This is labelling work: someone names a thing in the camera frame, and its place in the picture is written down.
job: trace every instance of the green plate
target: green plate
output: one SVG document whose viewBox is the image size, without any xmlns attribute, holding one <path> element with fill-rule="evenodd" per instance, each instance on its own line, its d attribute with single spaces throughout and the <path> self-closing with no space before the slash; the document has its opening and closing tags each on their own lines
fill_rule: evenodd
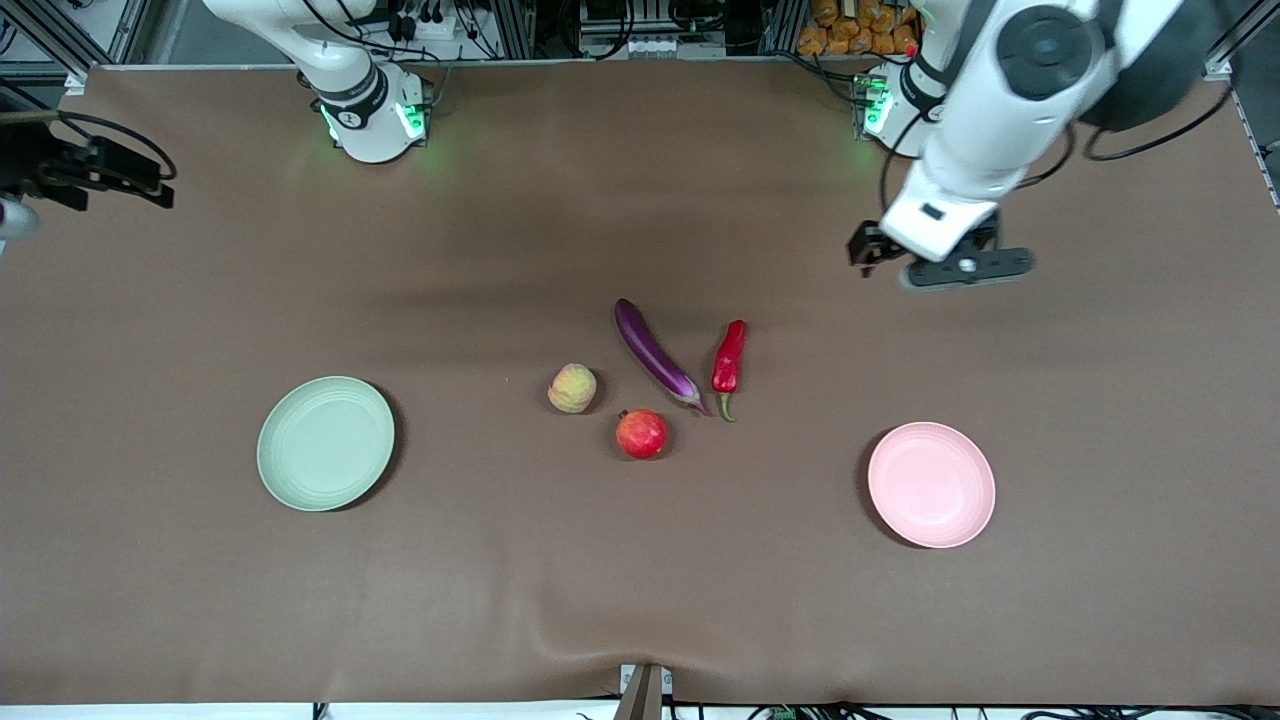
<svg viewBox="0 0 1280 720">
<path fill-rule="evenodd" d="M 353 502 L 392 459 L 387 398 L 356 378 L 319 378 L 285 395 L 257 436 L 257 471 L 276 500 L 319 512 Z"/>
</svg>

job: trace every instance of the green pepper stem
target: green pepper stem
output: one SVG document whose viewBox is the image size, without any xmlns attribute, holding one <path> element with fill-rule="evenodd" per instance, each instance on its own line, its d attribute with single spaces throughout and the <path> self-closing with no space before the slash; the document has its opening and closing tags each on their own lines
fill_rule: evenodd
<svg viewBox="0 0 1280 720">
<path fill-rule="evenodd" d="M 736 423 L 737 420 L 735 420 L 733 416 L 728 414 L 730 395 L 727 392 L 722 392 L 719 395 L 721 395 L 721 416 L 728 420 L 730 423 Z"/>
</svg>

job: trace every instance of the plate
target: plate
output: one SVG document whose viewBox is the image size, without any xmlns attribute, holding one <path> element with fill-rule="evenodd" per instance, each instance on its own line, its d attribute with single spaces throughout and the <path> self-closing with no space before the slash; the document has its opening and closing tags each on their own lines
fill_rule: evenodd
<svg viewBox="0 0 1280 720">
<path fill-rule="evenodd" d="M 320 512 L 356 501 L 387 469 L 396 421 L 356 378 L 319 378 L 285 395 L 257 436 L 257 471 L 276 500 Z"/>
<path fill-rule="evenodd" d="M 972 541 L 996 509 L 996 478 L 982 450 L 938 423 L 911 423 L 884 436 L 872 452 L 868 483 L 888 527 L 924 547 Z"/>
</svg>

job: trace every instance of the yellow fruit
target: yellow fruit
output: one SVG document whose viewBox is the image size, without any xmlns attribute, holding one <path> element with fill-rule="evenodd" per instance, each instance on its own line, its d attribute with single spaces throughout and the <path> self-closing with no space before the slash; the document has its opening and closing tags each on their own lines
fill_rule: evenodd
<svg viewBox="0 0 1280 720">
<path fill-rule="evenodd" d="M 547 389 L 547 397 L 557 410 L 581 413 L 595 397 L 595 375 L 585 365 L 570 363 L 556 373 L 552 387 Z"/>
</svg>

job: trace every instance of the black circular joint cap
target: black circular joint cap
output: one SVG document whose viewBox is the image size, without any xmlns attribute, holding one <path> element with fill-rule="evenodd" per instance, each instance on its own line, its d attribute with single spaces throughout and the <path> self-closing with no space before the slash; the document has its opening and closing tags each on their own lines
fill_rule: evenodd
<svg viewBox="0 0 1280 720">
<path fill-rule="evenodd" d="M 1062 8 L 1041 5 L 1009 18 L 996 55 L 1009 87 L 1028 100 L 1044 100 L 1080 82 L 1096 53 L 1096 28 Z"/>
</svg>

